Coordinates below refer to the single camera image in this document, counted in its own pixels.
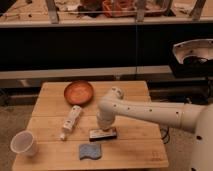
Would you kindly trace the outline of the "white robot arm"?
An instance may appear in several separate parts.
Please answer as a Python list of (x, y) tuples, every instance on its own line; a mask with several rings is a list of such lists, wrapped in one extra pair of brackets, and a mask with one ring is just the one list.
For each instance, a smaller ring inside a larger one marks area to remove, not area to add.
[(119, 87), (110, 88), (98, 102), (97, 124), (107, 130), (117, 115), (164, 124), (195, 135), (188, 171), (213, 171), (213, 104), (124, 100)]

